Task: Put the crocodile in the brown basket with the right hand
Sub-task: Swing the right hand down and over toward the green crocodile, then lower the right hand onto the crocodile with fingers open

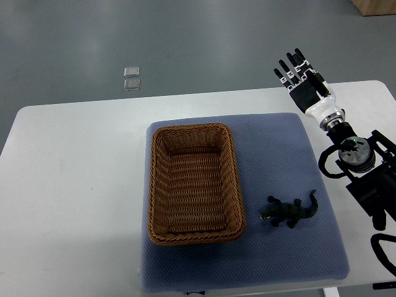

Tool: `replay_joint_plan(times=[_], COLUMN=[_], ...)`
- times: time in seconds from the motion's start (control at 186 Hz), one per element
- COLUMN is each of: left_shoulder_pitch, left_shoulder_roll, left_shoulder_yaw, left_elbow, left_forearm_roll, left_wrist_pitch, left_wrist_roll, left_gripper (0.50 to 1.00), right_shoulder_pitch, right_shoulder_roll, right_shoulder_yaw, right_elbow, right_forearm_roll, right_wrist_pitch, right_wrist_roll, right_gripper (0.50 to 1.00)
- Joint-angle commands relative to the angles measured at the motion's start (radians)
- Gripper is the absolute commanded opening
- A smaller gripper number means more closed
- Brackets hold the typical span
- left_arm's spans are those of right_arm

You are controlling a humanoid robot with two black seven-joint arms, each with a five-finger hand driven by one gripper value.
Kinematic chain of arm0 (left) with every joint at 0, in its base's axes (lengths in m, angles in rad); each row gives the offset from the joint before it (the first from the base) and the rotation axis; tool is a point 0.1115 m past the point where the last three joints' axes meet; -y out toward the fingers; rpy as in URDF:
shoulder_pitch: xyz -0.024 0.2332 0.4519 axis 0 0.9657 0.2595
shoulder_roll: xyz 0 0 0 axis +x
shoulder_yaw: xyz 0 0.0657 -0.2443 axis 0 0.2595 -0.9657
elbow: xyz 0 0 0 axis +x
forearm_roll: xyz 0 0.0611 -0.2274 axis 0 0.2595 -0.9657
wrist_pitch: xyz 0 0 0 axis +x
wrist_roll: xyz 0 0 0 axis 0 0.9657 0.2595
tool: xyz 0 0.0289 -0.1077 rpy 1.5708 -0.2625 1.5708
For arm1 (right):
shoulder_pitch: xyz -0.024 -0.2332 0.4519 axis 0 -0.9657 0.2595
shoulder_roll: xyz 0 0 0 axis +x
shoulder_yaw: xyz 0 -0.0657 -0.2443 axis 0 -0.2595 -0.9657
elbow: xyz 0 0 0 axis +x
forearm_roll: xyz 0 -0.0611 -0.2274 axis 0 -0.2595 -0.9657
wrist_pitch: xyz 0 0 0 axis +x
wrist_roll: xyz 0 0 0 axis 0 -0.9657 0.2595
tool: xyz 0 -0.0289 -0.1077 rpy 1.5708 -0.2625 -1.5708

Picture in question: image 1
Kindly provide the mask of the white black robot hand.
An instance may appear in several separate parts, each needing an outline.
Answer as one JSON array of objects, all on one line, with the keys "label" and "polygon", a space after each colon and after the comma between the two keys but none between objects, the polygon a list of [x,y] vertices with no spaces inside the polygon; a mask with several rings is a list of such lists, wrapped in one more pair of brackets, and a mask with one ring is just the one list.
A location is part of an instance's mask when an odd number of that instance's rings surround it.
[{"label": "white black robot hand", "polygon": [[296,48],[286,57],[293,67],[281,59],[280,68],[273,71],[299,110],[315,119],[323,131],[345,122],[345,112],[337,106],[334,91],[301,50]]}]

